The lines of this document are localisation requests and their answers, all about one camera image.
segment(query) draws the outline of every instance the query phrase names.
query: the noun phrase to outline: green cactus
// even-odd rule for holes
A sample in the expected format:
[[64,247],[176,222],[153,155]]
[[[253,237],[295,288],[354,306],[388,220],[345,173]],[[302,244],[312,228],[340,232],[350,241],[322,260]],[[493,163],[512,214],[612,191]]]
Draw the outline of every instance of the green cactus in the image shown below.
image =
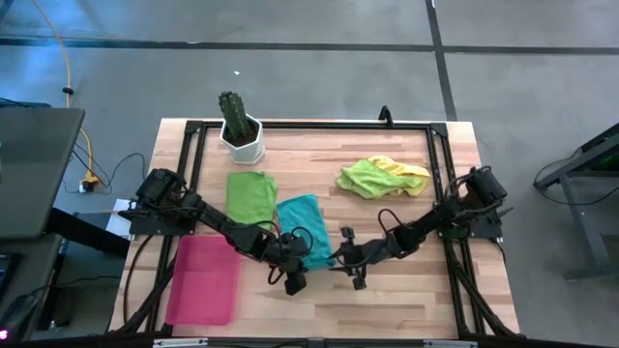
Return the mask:
[[229,140],[247,139],[250,137],[250,121],[245,116],[243,100],[238,94],[223,92],[220,95],[220,109],[228,128]]

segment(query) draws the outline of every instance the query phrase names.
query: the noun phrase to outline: concrete floor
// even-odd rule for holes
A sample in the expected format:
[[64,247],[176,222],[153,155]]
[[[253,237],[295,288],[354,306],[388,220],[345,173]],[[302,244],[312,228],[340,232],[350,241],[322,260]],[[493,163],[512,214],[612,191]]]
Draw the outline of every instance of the concrete floor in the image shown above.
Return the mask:
[[[424,0],[40,3],[61,34],[72,38],[432,44]],[[443,44],[619,47],[619,2],[613,0],[434,3]],[[24,0],[15,1],[0,21],[0,35],[48,36],[49,31]],[[162,117],[218,116],[217,96],[226,89],[241,93],[258,117],[374,119],[388,104],[398,119],[446,119],[434,53],[69,52],[74,105],[86,109],[84,127],[107,171],[129,153],[149,159]],[[531,183],[544,164],[566,157],[619,120],[619,56],[448,54],[446,60],[457,117],[474,123],[483,162],[493,167],[515,207],[504,218],[504,233],[522,332],[617,345],[619,280],[564,282],[563,272],[588,264],[587,250],[568,209],[542,199]],[[57,47],[0,46],[0,67],[0,96],[63,106],[66,77]],[[124,164],[110,195],[61,191],[56,206],[69,212],[109,209],[117,197],[133,195],[139,170],[137,160]],[[70,163],[65,176],[70,189],[81,176],[80,164]],[[595,197],[604,190],[583,186],[581,191]],[[617,204],[619,196],[611,196],[601,209]],[[88,334],[102,331],[107,320],[93,324]]]

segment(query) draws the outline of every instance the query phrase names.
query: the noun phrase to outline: wooden table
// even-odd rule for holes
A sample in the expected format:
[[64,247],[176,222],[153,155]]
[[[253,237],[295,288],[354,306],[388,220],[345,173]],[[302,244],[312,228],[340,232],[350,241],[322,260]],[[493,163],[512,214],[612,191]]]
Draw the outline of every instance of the wooden table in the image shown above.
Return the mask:
[[[187,119],[163,119],[151,168],[176,169],[183,129]],[[480,165],[473,126],[468,122],[447,123],[457,176]],[[219,141],[219,130],[209,130],[200,172],[198,193],[205,201],[225,210],[226,176],[230,172],[261,170],[278,184],[278,201],[300,194],[315,193],[334,250],[342,240],[339,229],[352,226],[356,242],[380,238],[376,215],[390,208],[403,220],[425,214],[434,202],[432,186],[418,198],[386,196],[364,200],[339,189],[335,179],[339,169],[373,155],[430,168],[426,136],[413,130],[264,130],[266,155],[253,167],[234,164]],[[186,178],[191,175],[193,141]],[[439,164],[444,172],[441,147]],[[395,224],[387,216],[388,228]],[[201,225],[196,233],[213,234]],[[138,246],[132,243],[122,284]],[[130,315],[153,286],[162,237],[154,237],[137,261],[129,289]],[[471,253],[481,293],[492,309],[512,330],[518,331],[516,313],[505,265],[497,246],[489,241],[471,240]],[[238,300],[232,323],[225,327],[175,326],[174,335],[193,336],[321,336],[355,338],[450,338],[456,324],[443,247],[434,234],[419,251],[402,260],[387,260],[368,267],[368,288],[354,291],[344,273],[317,271],[306,274],[308,287],[290,297],[283,282],[267,284],[269,268],[244,258],[239,276]],[[122,325],[123,292],[116,298],[111,329]],[[159,324],[165,317],[168,289],[162,295]],[[473,330],[470,303],[463,303],[467,324]]]

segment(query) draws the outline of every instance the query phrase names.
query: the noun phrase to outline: blue cloth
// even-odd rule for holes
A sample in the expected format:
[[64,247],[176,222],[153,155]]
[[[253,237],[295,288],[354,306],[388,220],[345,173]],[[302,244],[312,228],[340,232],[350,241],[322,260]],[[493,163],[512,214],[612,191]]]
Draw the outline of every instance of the blue cloth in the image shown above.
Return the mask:
[[[325,228],[325,221],[318,209],[318,199],[315,194],[306,194],[279,203],[278,216],[283,232],[291,232],[295,227],[301,226],[307,228],[311,233],[313,246],[309,255],[301,259],[303,266],[308,271],[335,265],[336,261],[328,258],[331,255],[331,243]],[[297,229],[294,234],[303,237],[308,247],[310,246],[310,236],[306,231]]]

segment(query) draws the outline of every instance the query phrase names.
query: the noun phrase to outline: white pot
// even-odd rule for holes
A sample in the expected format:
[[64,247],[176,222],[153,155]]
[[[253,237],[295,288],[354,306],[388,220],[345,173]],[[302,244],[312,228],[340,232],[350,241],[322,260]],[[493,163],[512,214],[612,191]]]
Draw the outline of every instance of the white pot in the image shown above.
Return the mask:
[[225,120],[223,120],[223,127],[221,127],[220,140],[225,146],[230,149],[230,155],[235,163],[239,164],[255,164],[264,156],[264,143],[262,142],[262,124],[260,121],[254,119],[249,114],[247,117],[258,125],[258,132],[255,140],[247,145],[236,147],[223,138],[223,132],[225,131]]

